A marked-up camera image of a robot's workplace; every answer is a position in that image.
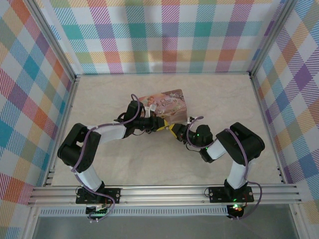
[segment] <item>purple cable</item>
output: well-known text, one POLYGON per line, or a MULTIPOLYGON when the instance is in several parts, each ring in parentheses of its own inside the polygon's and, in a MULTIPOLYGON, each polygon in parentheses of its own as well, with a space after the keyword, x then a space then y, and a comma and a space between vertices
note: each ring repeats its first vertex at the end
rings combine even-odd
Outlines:
MULTIPOLYGON (((203 119, 203 118, 204 118, 204 116, 199 116, 199 117, 197 117, 196 119, 194 119, 194 120, 190 123, 189 127, 187 128, 187 132, 186 132, 187 141, 188 141, 188 143, 189 143, 191 146, 193 146, 194 148, 207 148, 207 147, 211 146, 211 145, 214 143, 214 142, 212 142, 212 143, 210 143, 209 145, 206 145, 206 146, 203 146, 203 147, 198 147, 198 146, 192 144, 192 143, 190 142, 190 140, 189 140, 189 136, 188 136, 188 135, 189 135, 189 130, 190 130, 190 128, 191 128, 192 125, 195 123, 195 121, 200 120, 200 119, 203 119)), ((236 142, 237 142, 237 144, 238 144, 238 146, 239 146, 239 148, 240 148, 240 150, 241 150, 241 153, 243 154, 243 157, 244 157, 244 160, 245 160, 245 174, 244 174, 244 179, 245 179, 249 184, 255 184, 255 185, 257 185, 257 186, 259 187, 259 189, 260 189, 259 199, 258 199, 256 205, 253 207, 253 209, 252 209, 248 214, 243 215, 241 218, 237 217, 238 220, 241 220, 241 219, 244 219, 244 218, 248 217, 249 215, 251 215, 251 214, 256 210, 256 208, 258 207, 258 205, 259 205, 259 203, 260 203, 260 201, 261 201, 261 197, 262 197, 262 195, 263 195, 263 189, 261 188, 261 186, 260 186, 259 183, 250 182, 250 181, 247 180, 247 174, 248 174, 248 159, 247 159, 247 155, 246 155, 246 153, 245 153, 244 147, 243 147, 243 145, 240 143, 239 139, 237 138, 236 134, 235 134, 233 131, 231 131, 231 130, 228 129, 228 128, 226 128, 225 131, 229 132, 229 133, 234 137, 234 139, 236 140, 236 142)))
POLYGON ((240 143, 240 141, 239 141, 239 139, 237 138, 236 134, 235 134, 232 130, 226 128, 225 131, 229 132, 229 133, 234 137, 234 139, 236 140, 236 142, 237 142, 237 144, 238 144, 238 146, 239 146, 239 148, 240 148, 240 150, 241 150, 241 153, 243 154, 243 157, 244 157, 244 160, 245 160, 245 174, 244 174, 244 179, 245 179, 249 184, 255 184, 255 185, 257 185, 257 186, 259 187, 259 189, 260 189, 259 199, 258 199, 256 205, 253 207, 253 209, 252 209, 248 214, 243 215, 241 218, 239 218, 239 217, 234 217, 234 216, 231 216, 231 215, 230 215, 232 218, 236 218, 237 220, 241 220, 241 219, 244 219, 244 218, 248 217, 249 215, 251 215, 251 214, 256 210, 256 208, 257 208, 258 205, 260 204, 261 197, 262 197, 262 195, 263 195, 263 189, 261 188, 261 186, 260 186, 259 183, 251 182, 251 181, 248 181, 248 180, 247 180, 247 174, 248 174, 248 159, 247 159, 247 155, 246 155, 246 153, 245 153, 244 147, 243 147, 243 145, 240 143))
POLYGON ((131 118, 131 119, 129 119, 128 121, 125 121, 125 122, 121 122, 121 123, 104 123, 104 124, 100 124, 100 125, 98 125, 98 126, 96 126, 96 127, 91 128, 91 129, 87 132, 87 134, 85 135, 80 157, 79 157, 78 161, 76 162, 76 164, 74 165, 74 167, 71 169, 71 172, 75 173, 75 172, 76 172, 76 168, 77 168, 77 167, 79 166, 79 164, 81 163, 82 158, 83 158, 83 154, 84 154, 84 149, 85 149, 85 146, 86 146, 86 142, 88 141, 88 137, 89 137, 89 135, 90 135, 90 133, 91 133, 92 131, 94 131, 95 129, 100 128, 100 127, 106 127, 106 126, 112 126, 112 125, 121 125, 121 124, 126 124, 126 123, 129 123, 129 122, 132 122, 133 120, 135 120, 135 118, 138 116, 138 114, 139 114, 139 112, 140 112, 141 104, 140 104, 139 98, 138 98, 136 95, 131 94, 131 97, 132 97, 132 100, 134 100, 133 97, 135 97, 135 99, 136 99, 137 102, 138 102, 138 111, 136 112, 136 114, 134 115, 134 117, 131 118))
MULTIPOLYGON (((127 123, 132 122, 133 120, 135 120, 135 118, 138 116, 138 114, 139 114, 139 112, 140 112, 141 103, 140 103, 140 101, 139 101, 139 98, 138 98, 136 95, 131 94, 132 100, 134 100, 133 97, 134 97, 134 98, 137 100, 137 102, 138 102, 138 110, 137 110, 136 114, 133 116, 133 118, 129 119, 128 121, 121 122, 121 123, 104 123, 104 124, 100 124, 100 125, 98 125, 98 126, 96 126, 96 127, 91 128, 91 129, 87 132, 87 134, 85 135, 80 157, 79 157, 78 161, 76 162, 76 164, 74 165, 74 167, 71 169, 71 172, 76 173, 76 168, 79 166, 79 164, 80 164, 81 161, 82 161, 83 154, 84 154, 84 151, 85 151, 86 142, 88 141, 89 134, 90 134, 92 131, 94 131, 95 129, 100 128, 100 127, 127 124, 127 123)), ((106 215, 104 215, 103 217, 101 217, 101 218, 99 219, 99 221, 103 220, 103 219, 114 209, 114 207, 115 207, 115 200, 114 200, 114 198, 112 198, 112 197, 110 197, 110 196, 108 196, 108 195, 106 195, 106 194, 102 194, 102 193, 98 193, 98 192, 93 191, 92 189, 90 189, 89 187, 87 187, 87 186, 85 186, 85 185, 83 184, 83 182, 81 181, 81 179, 79 178, 78 175, 75 174, 75 177, 76 177, 76 179, 80 182, 80 184, 83 185, 83 187, 84 187, 86 190, 88 190, 88 191, 90 191, 91 193, 94 193, 94 194, 96 194, 96 195, 99 195, 99 196, 102 196, 102 197, 106 197, 106 198, 109 198, 109 199, 112 200, 112 207, 111 207, 111 209, 108 211, 108 213, 107 213, 106 215)))
POLYGON ((186 131, 186 138, 187 138, 187 141, 188 141, 188 143, 191 145, 191 146, 193 146, 194 148, 207 148, 207 147, 209 147, 209 146, 211 146, 214 142, 212 142, 212 143, 210 143, 209 145, 206 145, 206 146, 203 146, 203 147, 198 147, 198 146, 196 146, 196 145, 194 145, 194 144, 192 144, 191 142, 190 142, 190 140, 189 140, 189 130, 190 130, 190 128, 193 126, 193 124, 197 121, 197 120, 200 120, 200 119, 203 119, 204 118, 204 116, 199 116, 199 117, 197 117, 196 119, 194 119, 191 123, 190 123, 190 125, 189 125, 189 127, 187 128, 187 131, 186 131))

